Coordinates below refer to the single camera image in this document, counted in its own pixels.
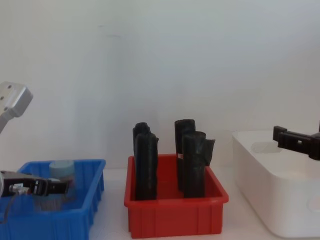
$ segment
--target white table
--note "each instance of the white table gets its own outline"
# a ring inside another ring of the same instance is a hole
[[[212,168],[229,194],[223,209],[223,230],[219,235],[167,237],[174,240],[279,240],[266,229],[234,183],[231,167]],[[124,206],[127,169],[104,170],[102,195],[90,240],[130,240],[128,211]]]

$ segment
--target white plastic container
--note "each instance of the white plastic container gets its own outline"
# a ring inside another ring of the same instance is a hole
[[[320,237],[320,161],[272,139],[272,130],[233,134],[235,181],[274,234]]]

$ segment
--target white wall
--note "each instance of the white wall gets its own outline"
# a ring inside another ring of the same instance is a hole
[[[125,167],[146,121],[173,153],[175,120],[231,131],[318,128],[320,1],[1,0],[0,79],[34,99],[0,135],[0,169],[104,158]]]

